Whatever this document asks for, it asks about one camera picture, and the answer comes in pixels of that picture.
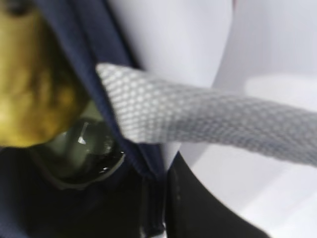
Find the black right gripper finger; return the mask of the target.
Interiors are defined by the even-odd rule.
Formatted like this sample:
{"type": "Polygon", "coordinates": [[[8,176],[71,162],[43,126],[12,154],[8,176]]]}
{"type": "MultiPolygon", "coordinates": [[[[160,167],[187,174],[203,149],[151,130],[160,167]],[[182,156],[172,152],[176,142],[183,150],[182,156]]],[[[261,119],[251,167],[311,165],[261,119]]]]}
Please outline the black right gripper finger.
{"type": "Polygon", "coordinates": [[[166,226],[169,238],[266,238],[213,196],[177,153],[167,174],[166,226]]]}

